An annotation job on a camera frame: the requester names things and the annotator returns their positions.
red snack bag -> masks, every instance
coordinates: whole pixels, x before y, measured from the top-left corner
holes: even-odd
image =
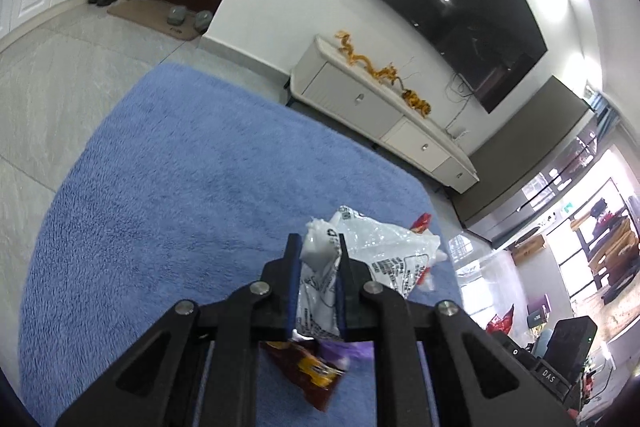
[[[302,389],[306,401],[326,411],[344,370],[316,357],[316,341],[260,343],[283,374]]]
[[[513,309],[514,305],[511,305],[511,309],[503,318],[494,315],[494,318],[486,325],[486,332],[493,333],[494,331],[502,331],[502,333],[508,334],[509,331],[511,331],[511,326],[513,326]]]
[[[410,230],[415,233],[422,233],[429,228],[430,224],[431,224],[431,214],[427,214],[425,212],[418,219],[415,220],[414,224],[411,225]]]

baseboard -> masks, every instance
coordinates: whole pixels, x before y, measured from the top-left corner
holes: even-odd
[[[49,9],[44,10],[42,13],[38,13],[35,17],[32,17],[27,22],[21,24],[17,28],[11,30],[4,37],[0,39],[0,53],[7,49],[11,44],[17,41],[20,37],[25,36],[31,30],[36,29],[38,26],[43,25],[45,22],[57,17],[61,13],[64,13],[76,6],[86,3],[86,0],[66,0],[60,4],[56,4]]]
[[[274,82],[281,82],[283,86],[289,80],[289,73],[286,71],[279,70],[275,66],[260,60],[260,58],[240,51],[239,49],[219,40],[207,37],[206,35],[202,36],[198,47],[206,52],[217,55],[218,57],[225,58],[238,66],[247,68],[254,73],[261,74]]]

tile floor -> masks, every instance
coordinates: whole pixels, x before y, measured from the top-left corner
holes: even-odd
[[[164,60],[286,101],[282,86],[199,49],[196,41],[178,41],[95,6],[50,20],[0,54],[0,367],[15,389],[20,298],[40,222],[98,124]],[[414,173],[425,179],[444,235],[460,233],[448,200]]]

white wall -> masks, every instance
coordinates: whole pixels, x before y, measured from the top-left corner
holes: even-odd
[[[543,248],[516,267],[528,302],[540,299],[545,293],[548,296],[551,306],[547,322],[549,328],[555,327],[556,323],[562,319],[570,319],[574,316],[558,261],[550,248]]]
[[[580,37],[569,5],[549,13],[541,0],[529,0],[549,52],[527,77],[491,113],[475,99],[468,104],[453,132],[469,130],[460,142],[474,151],[555,74],[561,80],[575,76],[568,66],[581,54]],[[392,61],[433,106],[431,118],[445,126],[461,105],[447,100],[451,70],[436,50],[381,0],[223,0],[205,38],[213,39],[288,72],[302,57],[313,35],[333,38],[337,30],[353,35],[356,50],[380,66]]]
[[[640,141],[640,1],[590,0],[603,70],[603,92]]]

screw head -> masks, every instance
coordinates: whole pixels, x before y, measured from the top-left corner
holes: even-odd
[[[265,281],[256,281],[250,286],[251,293],[254,295],[265,295],[269,292],[271,287]]]
[[[193,313],[193,303],[191,301],[180,301],[175,305],[174,310],[178,315],[189,315]]]
[[[452,317],[460,311],[460,308],[453,301],[442,301],[438,304],[438,311],[447,317]]]
[[[371,293],[372,295],[382,293],[382,284],[377,281],[367,281],[366,283],[364,283],[363,288],[364,291],[366,291],[367,293]]]

